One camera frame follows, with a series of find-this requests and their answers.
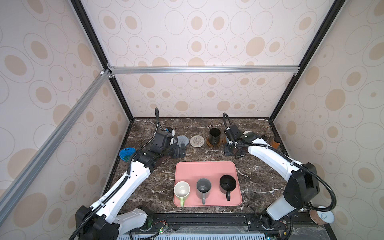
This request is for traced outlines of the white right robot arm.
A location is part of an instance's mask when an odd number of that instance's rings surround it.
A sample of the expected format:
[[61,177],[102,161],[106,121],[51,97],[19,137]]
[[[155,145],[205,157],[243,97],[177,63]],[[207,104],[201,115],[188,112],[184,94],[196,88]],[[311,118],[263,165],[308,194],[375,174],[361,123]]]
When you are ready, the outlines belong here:
[[[225,126],[224,133],[228,139],[226,147],[232,155],[238,157],[240,154],[249,153],[272,167],[287,181],[282,196],[261,213],[260,223],[266,230],[274,229],[284,216],[303,208],[329,212],[336,207],[336,194],[331,186],[317,175],[313,164],[293,160],[269,145],[261,136],[253,132],[241,132],[235,124]],[[331,197],[330,205],[324,208],[309,205],[320,192],[320,185],[324,186]]]

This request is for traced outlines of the multicolour stitched white coaster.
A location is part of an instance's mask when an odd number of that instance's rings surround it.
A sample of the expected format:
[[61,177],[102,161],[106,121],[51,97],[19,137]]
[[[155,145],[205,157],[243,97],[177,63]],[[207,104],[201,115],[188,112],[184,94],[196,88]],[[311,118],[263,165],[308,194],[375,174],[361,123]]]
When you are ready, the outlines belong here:
[[194,148],[201,148],[205,144],[205,139],[202,136],[196,135],[190,139],[190,144]]

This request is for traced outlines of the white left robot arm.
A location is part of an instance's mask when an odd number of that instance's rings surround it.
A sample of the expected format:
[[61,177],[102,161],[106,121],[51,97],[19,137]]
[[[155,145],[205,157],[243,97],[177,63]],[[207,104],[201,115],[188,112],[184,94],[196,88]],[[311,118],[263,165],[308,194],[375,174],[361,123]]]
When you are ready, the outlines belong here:
[[116,240],[130,230],[142,227],[148,213],[134,209],[127,214],[120,210],[157,167],[164,161],[178,156],[179,147],[175,130],[166,128],[156,132],[149,150],[140,150],[132,155],[129,169],[121,178],[89,208],[82,206],[76,212],[76,229],[70,239]]

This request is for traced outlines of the green white mug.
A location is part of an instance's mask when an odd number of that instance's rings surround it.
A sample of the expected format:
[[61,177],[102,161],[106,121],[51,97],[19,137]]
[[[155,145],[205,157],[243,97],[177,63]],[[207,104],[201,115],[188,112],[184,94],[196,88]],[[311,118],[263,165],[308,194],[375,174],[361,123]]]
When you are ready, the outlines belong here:
[[174,186],[174,195],[180,200],[180,206],[185,206],[185,201],[190,194],[191,188],[187,182],[180,181]]

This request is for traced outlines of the grey mug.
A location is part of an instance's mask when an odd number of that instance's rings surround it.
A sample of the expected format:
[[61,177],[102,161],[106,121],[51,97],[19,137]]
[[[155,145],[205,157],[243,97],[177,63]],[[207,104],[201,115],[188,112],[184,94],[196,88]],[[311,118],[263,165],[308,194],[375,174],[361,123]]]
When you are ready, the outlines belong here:
[[206,204],[206,200],[210,195],[212,184],[208,179],[202,178],[197,181],[197,197],[201,200],[202,205]]

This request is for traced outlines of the light blue woven coaster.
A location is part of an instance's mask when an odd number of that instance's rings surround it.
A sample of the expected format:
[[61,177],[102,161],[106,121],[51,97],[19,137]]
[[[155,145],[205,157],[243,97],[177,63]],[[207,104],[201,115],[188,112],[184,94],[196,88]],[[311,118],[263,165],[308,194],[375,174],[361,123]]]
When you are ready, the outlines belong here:
[[189,138],[186,137],[185,135],[177,136],[177,139],[178,139],[178,145],[179,146],[181,146],[181,145],[187,146],[190,142]]

